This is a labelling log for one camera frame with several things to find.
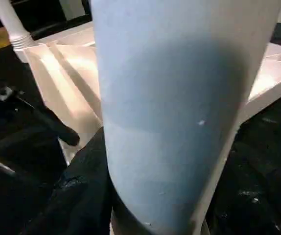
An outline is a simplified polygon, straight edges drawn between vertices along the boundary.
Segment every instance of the black fabric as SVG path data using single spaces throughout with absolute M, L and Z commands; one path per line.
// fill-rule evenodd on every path
M 100 129 L 75 155 L 46 208 L 22 235 L 109 235 L 111 210 L 112 184 Z
M 281 235 L 281 99 L 241 126 L 207 220 L 212 235 Z

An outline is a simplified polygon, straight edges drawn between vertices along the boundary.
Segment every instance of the white plastic part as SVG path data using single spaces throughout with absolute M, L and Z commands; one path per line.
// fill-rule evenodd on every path
M 25 53 L 44 103 L 80 136 L 76 147 L 61 142 L 69 164 L 102 126 L 94 48 L 39 45 Z
M 0 0 L 0 20 L 9 34 L 13 50 L 19 59 L 26 63 L 23 49 L 34 46 L 35 43 L 30 33 L 23 27 L 9 0 Z
M 71 29 L 71 31 L 69 31 L 70 33 L 61 32 L 57 35 L 52 35 L 50 37 L 44 38 L 41 41 L 39 41 L 42 43 L 46 43 L 46 45 L 42 45 L 40 47 L 32 47 L 26 50 L 28 57 L 31 56 L 30 65 L 33 70 L 33 74 L 36 78 L 39 89 L 42 93 L 42 96 L 45 100 L 45 103 L 48 106 L 50 106 L 53 110 L 55 110 L 58 117 L 60 117 L 70 127 L 76 129 L 77 131 L 80 130 L 81 132 L 80 135 L 84 136 L 84 141 L 82 141 L 80 144 L 81 146 L 86 144 L 85 142 L 88 141 L 90 137 L 94 135 L 95 131 L 98 129 L 99 126 L 102 125 L 102 123 L 97 119 L 97 116 L 92 111 L 93 109 L 89 107 L 89 105 L 87 106 L 85 104 L 85 102 L 87 103 L 87 101 L 83 101 L 83 98 L 76 98 L 76 96 L 79 94 L 80 94 L 79 97 L 81 96 L 83 97 L 83 95 L 81 95 L 82 94 L 81 90 L 76 88 L 74 90 L 75 91 L 74 94 L 77 95 L 64 97 L 64 99 L 66 100 L 70 99 L 72 100 L 72 102 L 76 102 L 76 103 L 79 102 L 79 104 L 83 104 L 84 107 L 86 107 L 84 108 L 86 109 L 84 111 L 87 115 L 86 117 L 88 117 L 88 119 L 91 120 L 90 121 L 91 123 L 89 123 L 87 126 L 81 124 L 80 127 L 78 127 L 78 120 L 80 119 L 79 118 L 80 114 L 78 112 L 74 112 L 72 107 L 69 107 L 70 105 L 67 105 L 66 101 L 63 98 L 61 98 L 60 95 L 60 93 L 62 93 L 63 91 L 66 91 L 66 93 L 68 93 L 68 90 L 70 89 L 68 86 L 65 87 L 61 86 L 59 82 L 60 80 L 62 81 L 66 80 L 68 76 L 66 77 L 63 75 L 61 76 L 59 75 L 58 72 L 52 72 L 51 74 L 49 74 L 48 69 L 52 70 L 53 68 L 55 68 L 55 66 L 49 63 L 47 64 L 47 69 L 44 69 L 44 66 L 42 63 L 40 63 L 40 60 L 41 57 L 45 55 L 44 53 L 42 53 L 42 51 L 45 50 L 46 53 L 52 55 L 52 51 L 50 51 L 50 47 L 57 43 L 58 43 L 57 44 L 58 48 L 60 48 L 59 44 L 63 44 L 62 47 L 65 47 L 66 45 L 76 45 L 75 47 L 70 46 L 69 48 L 69 49 L 71 49 L 72 47 L 74 48 L 74 51 L 71 52 L 70 54 L 73 59 L 83 58 L 83 56 L 85 57 L 86 54 L 80 53 L 79 50 L 81 50 L 81 47 L 83 45 L 94 44 L 94 35 L 92 30 L 90 29 L 91 26 L 92 26 L 91 24 L 88 24 L 88 25 L 81 26 L 79 28 L 77 27 Z M 262 109 L 266 108 L 268 105 L 270 105 L 277 99 L 281 98 L 281 46 L 269 44 L 264 57 L 265 59 L 262 61 L 260 72 L 256 77 L 256 82 L 254 83 L 254 87 L 251 91 L 250 98 L 247 104 L 243 107 L 241 114 L 239 115 L 239 119 L 235 127 L 235 133 L 238 129 L 238 126 L 242 122 L 251 118 L 253 115 L 257 114 Z M 91 77 L 91 82 L 93 84 L 97 82 L 96 80 L 94 81 L 94 79 L 97 80 L 97 77 Z M 231 134 L 224 149 L 222 150 L 222 156 L 220 158 L 220 161 L 217 163 L 217 168 L 213 173 L 213 176 L 211 178 L 211 183 L 209 184 L 209 187 L 206 189 L 200 201 L 200 206 L 197 210 L 197 214 L 199 215 L 200 219 L 203 218 L 204 214 L 207 211 L 210 200 L 212 198 L 212 194 L 214 192 L 217 181 L 221 175 L 221 171 L 225 164 L 226 156 L 233 143 L 234 134 Z M 80 146 L 76 148 L 70 148 L 64 144 L 63 148 L 66 154 L 66 160 L 67 162 L 69 162 L 74 156 L 74 154 L 76 153 L 76 151 L 80 148 Z

